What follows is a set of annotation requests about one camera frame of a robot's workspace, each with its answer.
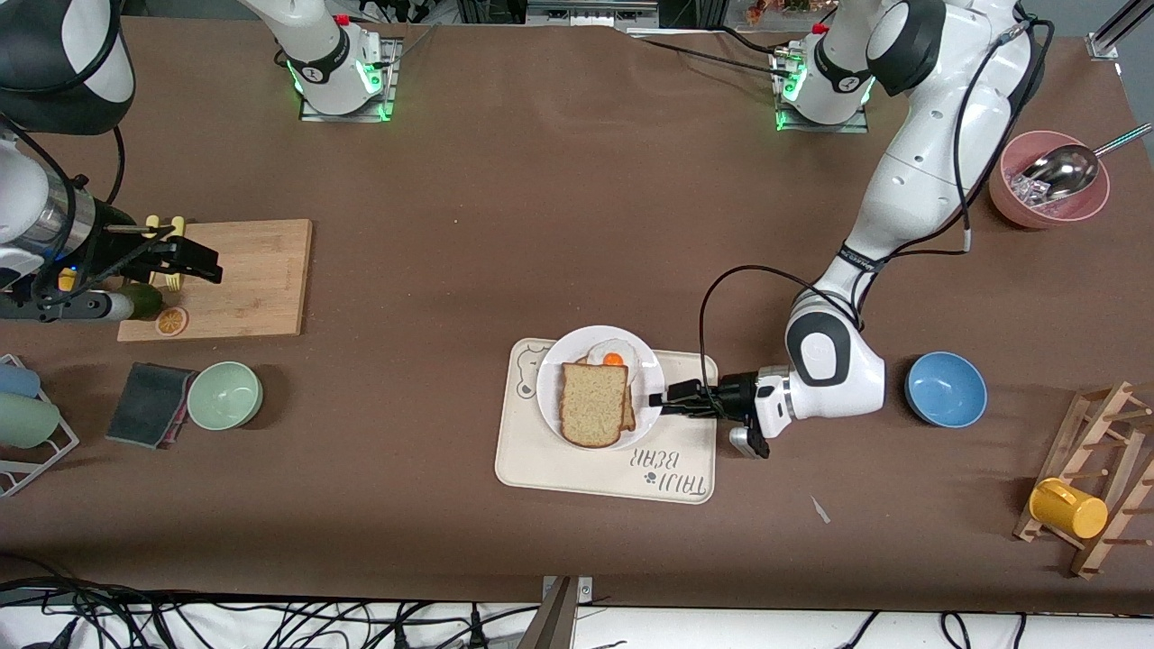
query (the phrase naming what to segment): blue bowl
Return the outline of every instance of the blue bowl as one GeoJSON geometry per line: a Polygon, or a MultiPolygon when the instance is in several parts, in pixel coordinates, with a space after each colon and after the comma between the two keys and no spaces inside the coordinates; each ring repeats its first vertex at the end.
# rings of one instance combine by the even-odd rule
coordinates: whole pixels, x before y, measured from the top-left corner
{"type": "Polygon", "coordinates": [[[906,401],[919,417],[935,426],[965,428],[986,412],[986,381],[965,358],[935,351],[909,368],[906,401]]]}

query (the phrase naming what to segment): white plate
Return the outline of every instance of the white plate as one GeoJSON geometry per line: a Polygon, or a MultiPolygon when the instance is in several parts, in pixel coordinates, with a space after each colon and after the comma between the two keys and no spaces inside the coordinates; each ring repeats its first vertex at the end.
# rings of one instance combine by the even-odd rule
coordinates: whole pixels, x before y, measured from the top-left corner
{"type": "Polygon", "coordinates": [[[645,433],[661,416],[660,408],[651,408],[649,404],[649,395],[665,391],[665,373],[661,372],[661,364],[658,363],[657,355],[645,344],[645,341],[624,329],[595,326],[577,329],[565,335],[554,343],[553,349],[541,360],[537,373],[537,404],[541,408],[545,422],[559,438],[565,439],[561,434],[561,388],[563,387],[561,366],[565,363],[577,363],[589,353],[593,345],[612,338],[620,338],[632,345],[637,350],[637,359],[642,365],[630,386],[634,390],[634,415],[637,419],[637,427],[622,432],[621,439],[613,446],[586,450],[614,450],[632,446],[645,437],[645,433]]]}

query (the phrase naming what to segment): light green bowl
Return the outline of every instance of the light green bowl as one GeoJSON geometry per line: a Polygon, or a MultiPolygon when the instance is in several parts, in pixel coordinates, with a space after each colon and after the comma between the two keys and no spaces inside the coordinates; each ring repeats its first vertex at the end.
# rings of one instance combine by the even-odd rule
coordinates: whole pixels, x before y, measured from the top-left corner
{"type": "Polygon", "coordinates": [[[226,360],[193,381],[188,415],[205,431],[227,431],[247,424],[263,402],[264,388],[256,374],[240,363],[226,360]]]}

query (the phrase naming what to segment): yellow mug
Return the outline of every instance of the yellow mug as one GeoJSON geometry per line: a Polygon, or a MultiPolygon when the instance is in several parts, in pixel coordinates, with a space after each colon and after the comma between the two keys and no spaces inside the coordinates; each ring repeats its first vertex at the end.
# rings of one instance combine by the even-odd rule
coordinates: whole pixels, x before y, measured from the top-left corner
{"type": "Polygon", "coordinates": [[[1091,538],[1106,527],[1109,512],[1101,498],[1058,478],[1046,478],[1029,494],[1029,515],[1078,538],[1091,538]]]}

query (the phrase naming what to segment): brown table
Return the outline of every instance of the brown table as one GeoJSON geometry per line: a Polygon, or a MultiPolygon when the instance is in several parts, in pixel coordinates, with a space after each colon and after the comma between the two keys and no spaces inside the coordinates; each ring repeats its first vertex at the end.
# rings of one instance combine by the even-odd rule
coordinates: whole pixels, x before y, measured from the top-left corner
{"type": "MultiPolygon", "coordinates": [[[[0,502],[0,547],[138,588],[529,600],[540,575],[572,573],[621,604],[1154,606],[1146,551],[1115,550],[1084,582],[1064,576],[1064,544],[1010,536],[1070,390],[1152,378],[1141,147],[1110,159],[1093,223],[1026,232],[982,199],[973,254],[885,271],[865,333],[891,367],[883,411],[795,424],[769,462],[722,448],[699,507],[517,490],[493,473],[511,345],[613,323],[695,350],[722,270],[817,276],[905,99],[876,92],[868,135],[778,133],[757,75],[608,29],[450,28],[405,59],[394,122],[302,125],[260,23],[128,20],[126,35],[138,88],[118,206],[314,219],[305,333],[125,345],[115,327],[0,324],[83,440],[0,502]],[[971,428],[902,402],[904,368],[937,349],[989,383],[971,428]],[[224,359],[267,383],[249,430],[189,426],[166,453],[103,438],[132,361],[224,359]]],[[[1022,129],[1099,142],[1133,126],[1115,67],[1079,42],[1048,69],[1022,129]]],[[[105,192],[111,137],[45,143],[105,192]]],[[[717,293],[724,372],[786,360],[795,290],[750,276],[717,293]]]]}

